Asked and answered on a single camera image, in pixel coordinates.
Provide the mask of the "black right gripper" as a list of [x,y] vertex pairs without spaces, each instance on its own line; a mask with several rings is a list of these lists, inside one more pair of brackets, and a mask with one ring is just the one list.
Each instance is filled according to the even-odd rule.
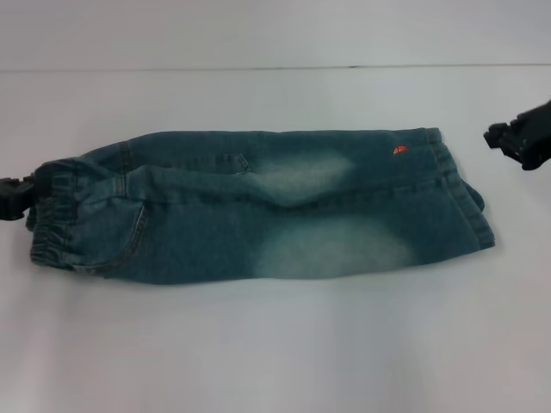
[[522,170],[537,170],[550,159],[550,102],[517,119],[490,125],[483,137],[491,149],[519,151]]

